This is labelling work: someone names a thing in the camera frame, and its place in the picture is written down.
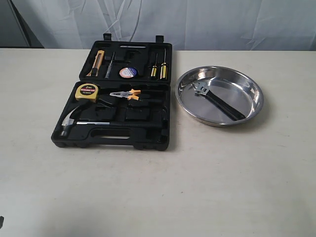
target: white table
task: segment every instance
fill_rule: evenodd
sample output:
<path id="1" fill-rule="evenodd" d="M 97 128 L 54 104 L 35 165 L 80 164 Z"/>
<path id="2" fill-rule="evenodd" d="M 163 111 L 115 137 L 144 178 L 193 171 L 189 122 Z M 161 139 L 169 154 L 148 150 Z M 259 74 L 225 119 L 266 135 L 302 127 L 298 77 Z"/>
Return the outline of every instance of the white table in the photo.
<path id="1" fill-rule="evenodd" d="M 174 52 L 173 82 L 225 66 L 265 105 L 215 128 L 172 98 L 167 151 L 50 140 L 88 50 L 0 49 L 3 237 L 316 236 L 316 52 Z"/>

